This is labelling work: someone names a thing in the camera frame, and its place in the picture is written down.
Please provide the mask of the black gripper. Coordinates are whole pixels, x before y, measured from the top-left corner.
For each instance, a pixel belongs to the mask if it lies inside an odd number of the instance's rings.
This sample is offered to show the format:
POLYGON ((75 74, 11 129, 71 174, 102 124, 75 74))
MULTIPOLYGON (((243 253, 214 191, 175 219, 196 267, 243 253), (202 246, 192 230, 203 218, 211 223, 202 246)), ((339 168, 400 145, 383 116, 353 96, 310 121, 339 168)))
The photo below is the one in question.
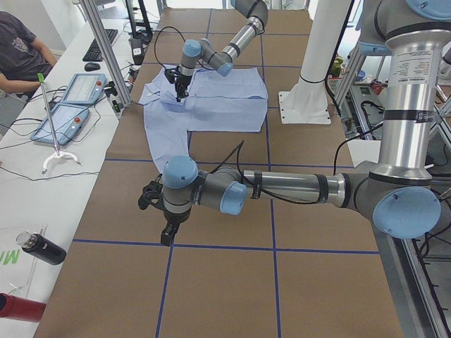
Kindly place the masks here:
POLYGON ((189 96, 188 87, 191 83, 191 77, 178 73, 178 79, 175 82, 176 100, 181 102, 182 98, 189 96))
POLYGON ((172 213, 164 211, 163 215, 167 221, 165 228, 161 232, 161 244, 164 246, 171 246, 174 242, 176 232, 180 224, 187 221, 190 216, 190 209, 183 213, 172 213))

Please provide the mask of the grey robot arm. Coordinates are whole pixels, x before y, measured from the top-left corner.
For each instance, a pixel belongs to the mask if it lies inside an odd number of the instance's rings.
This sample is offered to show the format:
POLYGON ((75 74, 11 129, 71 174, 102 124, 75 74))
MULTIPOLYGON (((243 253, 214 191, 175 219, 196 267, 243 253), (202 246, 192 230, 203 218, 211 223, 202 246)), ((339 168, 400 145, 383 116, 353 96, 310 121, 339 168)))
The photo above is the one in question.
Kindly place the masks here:
POLYGON ((261 197, 348 208, 398 239, 430 231, 441 207, 425 160, 440 57, 449 40, 449 1, 365 1, 360 48, 391 57, 378 161, 325 176, 225 167, 207 173, 190 157, 176 156, 163 167, 159 206, 167 224, 161 243, 173 243, 193 205, 237 215, 246 198, 261 197))
POLYGON ((183 54, 177 67, 165 72, 166 79, 175 86, 176 100, 188 97, 194 69, 199 60, 211 66, 222 76, 233 69, 236 58, 257 36, 264 33, 268 22, 268 7, 264 1, 231 1, 231 5, 247 19, 247 24, 231 39, 221 52, 211 46, 208 39, 186 40, 183 54))

